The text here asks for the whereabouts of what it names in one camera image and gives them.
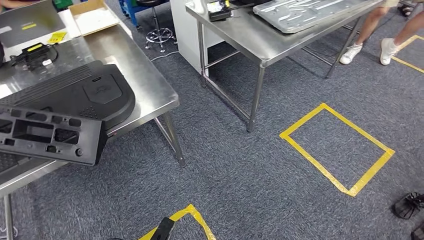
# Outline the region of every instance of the stool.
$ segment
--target stool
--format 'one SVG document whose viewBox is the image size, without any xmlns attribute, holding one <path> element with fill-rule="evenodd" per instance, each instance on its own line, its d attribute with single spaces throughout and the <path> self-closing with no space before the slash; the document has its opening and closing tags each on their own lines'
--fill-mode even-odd
<svg viewBox="0 0 424 240">
<path fill-rule="evenodd" d="M 177 44 L 177 39 L 174 36 L 174 33 L 169 28 L 161 28 L 159 26 L 158 17 L 156 16 L 155 7 L 163 4 L 165 0 L 136 0 L 137 5 L 141 7 L 151 8 L 153 12 L 154 24 L 156 29 L 147 33 L 145 48 L 150 49 L 150 43 L 159 44 L 160 52 L 164 53 L 164 42 L 167 42 L 169 39 L 173 39 L 173 43 Z"/>
</svg>

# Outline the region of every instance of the gray carpet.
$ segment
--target gray carpet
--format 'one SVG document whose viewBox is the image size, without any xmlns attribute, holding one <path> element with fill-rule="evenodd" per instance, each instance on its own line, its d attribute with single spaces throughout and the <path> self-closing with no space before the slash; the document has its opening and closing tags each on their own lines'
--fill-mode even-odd
<svg viewBox="0 0 424 240">
<path fill-rule="evenodd" d="M 171 26 L 169 5 L 158 12 L 162 24 Z M 143 23 L 151 17 L 137 16 Z M 12 197 L 18 240 L 136 240 L 188 204 L 217 240 L 409 239 L 424 214 L 401 220 L 390 206 L 407 192 L 424 193 L 423 74 L 397 62 L 378 62 L 379 41 L 404 23 L 393 17 L 330 79 L 322 78 L 327 65 L 301 51 L 267 68 L 253 133 L 209 87 L 200 86 L 199 75 L 179 54 L 156 60 L 180 96 L 172 117 L 187 167 L 178 166 L 156 125 L 144 124 L 108 142 L 97 166 L 69 164 L 17 190 Z M 143 47 L 144 32 L 128 26 Z M 347 34 L 339 29 L 311 48 L 333 55 Z M 171 52 L 173 45 L 166 47 Z M 226 44 L 209 49 L 212 59 L 229 51 Z M 145 52 L 150 58 L 161 55 L 156 48 Z M 211 69 L 246 108 L 256 73 L 242 55 Z M 279 138 L 323 102 L 396 151 L 356 197 L 337 190 Z M 347 188 L 382 154 L 327 112 L 292 137 Z M 172 239 L 206 237 L 187 215 L 176 223 Z"/>
</svg>

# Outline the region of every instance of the sandal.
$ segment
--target sandal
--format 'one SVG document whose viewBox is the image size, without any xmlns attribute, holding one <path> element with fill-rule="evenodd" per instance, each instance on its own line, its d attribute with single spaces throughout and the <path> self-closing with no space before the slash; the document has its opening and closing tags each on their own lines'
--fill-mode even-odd
<svg viewBox="0 0 424 240">
<path fill-rule="evenodd" d="M 406 18 L 406 17 L 409 17 L 409 15 L 411 15 L 411 13 L 412 13 L 412 10 L 413 10 L 414 8 L 412 8 L 412 7 L 410 7 L 410 6 L 407 6 L 407 5 L 402 5 L 402 6 L 399 6 L 399 7 L 397 7 L 397 10 L 399 10 L 399 12 Z"/>
</svg>

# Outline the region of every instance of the white sneaker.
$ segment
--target white sneaker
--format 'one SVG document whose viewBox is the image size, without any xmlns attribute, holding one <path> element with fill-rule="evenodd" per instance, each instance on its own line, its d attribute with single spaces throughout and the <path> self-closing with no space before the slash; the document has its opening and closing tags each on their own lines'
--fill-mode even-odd
<svg viewBox="0 0 424 240">
<path fill-rule="evenodd" d="M 340 63 L 350 64 L 354 57 L 361 51 L 362 46 L 362 44 L 356 45 L 356 43 L 354 43 L 352 46 L 348 47 L 347 51 L 341 56 Z"/>
<path fill-rule="evenodd" d="M 395 45 L 393 38 L 384 38 L 381 41 L 380 62 L 384 66 L 389 65 L 392 57 L 398 53 L 399 47 Z"/>
</svg>

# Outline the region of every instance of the person's leg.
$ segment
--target person's leg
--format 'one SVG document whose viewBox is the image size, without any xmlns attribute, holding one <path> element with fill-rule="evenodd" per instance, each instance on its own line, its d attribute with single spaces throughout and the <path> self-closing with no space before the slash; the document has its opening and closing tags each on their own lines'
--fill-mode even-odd
<svg viewBox="0 0 424 240">
<path fill-rule="evenodd" d="M 388 65 L 392 56 L 399 51 L 399 45 L 412 37 L 421 28 L 424 28 L 424 11 L 411 18 L 395 38 L 385 38 L 381 41 L 381 64 Z"/>
<path fill-rule="evenodd" d="M 380 19 L 387 14 L 391 7 L 396 7 L 398 2 L 399 0 L 385 0 L 381 6 L 369 13 L 368 17 L 363 22 L 359 37 L 352 46 L 347 48 L 346 53 L 340 58 L 340 63 L 350 64 L 353 61 L 354 57 L 362 50 L 365 40 L 367 40 L 376 29 Z"/>
<path fill-rule="evenodd" d="M 418 13 L 408 21 L 405 27 L 394 38 L 394 44 L 396 46 L 401 45 L 422 28 L 424 28 L 424 11 Z"/>
<path fill-rule="evenodd" d="M 390 7 L 388 6 L 380 6 L 369 13 L 368 17 L 363 22 L 362 29 L 360 30 L 360 35 L 355 42 L 356 45 L 362 45 L 365 40 L 367 40 L 371 36 L 373 31 L 379 24 L 380 19 L 382 19 L 382 17 L 384 17 L 389 12 L 389 10 Z"/>
</svg>

